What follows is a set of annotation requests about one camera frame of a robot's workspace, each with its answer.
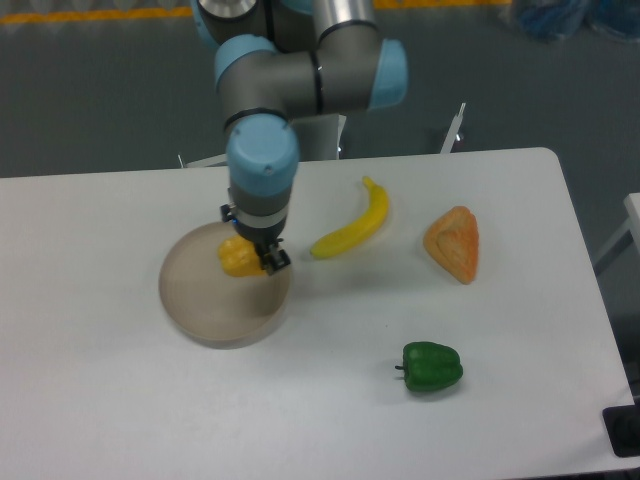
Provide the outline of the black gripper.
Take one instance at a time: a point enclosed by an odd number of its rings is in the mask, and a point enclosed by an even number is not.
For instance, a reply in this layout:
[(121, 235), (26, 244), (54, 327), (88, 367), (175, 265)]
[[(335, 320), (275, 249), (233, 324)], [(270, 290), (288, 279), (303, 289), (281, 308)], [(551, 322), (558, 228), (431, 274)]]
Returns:
[(252, 242), (261, 268), (273, 276), (291, 264), (280, 246), (280, 236), (288, 216), (289, 204), (274, 202), (231, 202), (220, 206), (221, 221)]

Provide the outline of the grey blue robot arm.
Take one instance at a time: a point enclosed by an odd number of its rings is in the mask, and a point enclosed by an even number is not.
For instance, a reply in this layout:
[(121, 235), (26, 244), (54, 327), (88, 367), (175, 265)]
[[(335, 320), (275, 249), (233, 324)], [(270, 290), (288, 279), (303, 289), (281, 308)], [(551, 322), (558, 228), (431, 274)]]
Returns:
[(407, 54), (381, 35), (370, 1), (195, 1), (192, 11), (216, 47), (230, 178), (221, 216), (273, 275), (290, 263), (279, 244), (300, 161), (292, 121), (399, 104)]

